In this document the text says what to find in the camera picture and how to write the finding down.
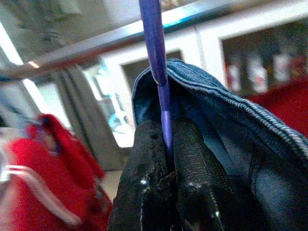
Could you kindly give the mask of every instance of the white cabinet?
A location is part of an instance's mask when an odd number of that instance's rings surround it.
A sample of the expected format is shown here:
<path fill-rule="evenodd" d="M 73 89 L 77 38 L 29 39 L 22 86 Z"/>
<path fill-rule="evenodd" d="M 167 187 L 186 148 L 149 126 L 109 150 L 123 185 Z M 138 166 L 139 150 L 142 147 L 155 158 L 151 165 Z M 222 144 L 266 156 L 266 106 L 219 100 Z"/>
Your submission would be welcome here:
<path fill-rule="evenodd" d="M 307 0 L 273 1 L 196 25 L 203 48 L 205 70 L 226 86 L 223 41 L 307 17 Z"/>

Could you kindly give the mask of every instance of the red jacket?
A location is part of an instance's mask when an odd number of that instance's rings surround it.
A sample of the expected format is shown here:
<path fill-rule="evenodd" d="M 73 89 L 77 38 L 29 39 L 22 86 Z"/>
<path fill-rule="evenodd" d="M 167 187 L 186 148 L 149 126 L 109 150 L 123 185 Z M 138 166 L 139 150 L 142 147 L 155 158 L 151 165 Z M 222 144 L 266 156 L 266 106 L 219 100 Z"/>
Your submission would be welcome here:
<path fill-rule="evenodd" d="M 102 179 L 104 171 L 54 116 L 42 115 L 40 119 L 47 119 L 44 128 L 60 150 L 52 155 L 46 145 L 35 140 L 34 127 L 28 130 L 32 138 L 9 144 L 15 155 L 10 171 L 17 192 L 13 230 L 107 230 L 112 204 L 104 194 L 107 207 L 102 209 L 95 190 L 95 177 Z"/>

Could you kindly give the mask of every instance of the red clothing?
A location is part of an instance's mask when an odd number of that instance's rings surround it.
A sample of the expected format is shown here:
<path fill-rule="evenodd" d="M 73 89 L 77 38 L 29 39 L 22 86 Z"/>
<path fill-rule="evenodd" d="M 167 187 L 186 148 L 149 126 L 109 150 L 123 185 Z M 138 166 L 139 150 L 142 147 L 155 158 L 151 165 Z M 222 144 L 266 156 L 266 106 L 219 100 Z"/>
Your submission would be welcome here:
<path fill-rule="evenodd" d="M 66 130 L 52 115 L 42 115 L 47 119 L 44 128 L 53 136 L 60 147 L 57 156 L 34 139 L 18 139 L 10 144 L 15 155 L 15 165 L 26 166 L 40 175 L 51 194 L 60 201 L 56 204 L 73 219 L 80 219 L 74 225 L 65 223 L 41 201 L 26 180 L 14 176 L 16 185 L 16 204 L 13 208 L 14 230 L 18 231 L 66 231 L 74 230 L 107 230 L 108 218 L 112 204 L 105 196 L 108 209 L 102 212 L 96 199 L 95 177 L 102 179 L 104 171 L 80 141 Z"/>

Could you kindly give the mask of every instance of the metal rail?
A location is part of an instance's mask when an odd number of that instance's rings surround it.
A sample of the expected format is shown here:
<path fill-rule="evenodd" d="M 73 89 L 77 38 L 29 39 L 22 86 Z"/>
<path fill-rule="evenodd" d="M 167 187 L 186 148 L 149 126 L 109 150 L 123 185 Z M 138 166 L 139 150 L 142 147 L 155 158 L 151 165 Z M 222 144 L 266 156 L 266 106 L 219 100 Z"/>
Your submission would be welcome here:
<path fill-rule="evenodd" d="M 162 14 L 165 33 L 228 14 L 232 7 L 249 0 L 199 0 Z M 10 78 L 23 79 L 47 70 L 63 68 L 89 60 L 98 54 L 143 40 L 142 21 L 97 35 L 49 52 L 22 66 L 0 70 Z"/>

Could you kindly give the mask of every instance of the gray curtain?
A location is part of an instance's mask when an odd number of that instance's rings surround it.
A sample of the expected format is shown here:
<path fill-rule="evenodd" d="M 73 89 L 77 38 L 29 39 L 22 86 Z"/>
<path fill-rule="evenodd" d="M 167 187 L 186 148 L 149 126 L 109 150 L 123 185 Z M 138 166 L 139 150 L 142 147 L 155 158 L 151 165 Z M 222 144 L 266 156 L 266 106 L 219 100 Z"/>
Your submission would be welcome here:
<path fill-rule="evenodd" d="M 46 52 L 65 42 L 53 30 L 59 13 L 57 0 L 1 0 L 34 33 L 39 33 Z M 90 149 L 105 170 L 121 169 L 121 150 L 118 147 L 101 107 L 96 101 L 79 66 L 54 70 L 50 76 L 56 83 L 66 114 L 76 136 Z"/>

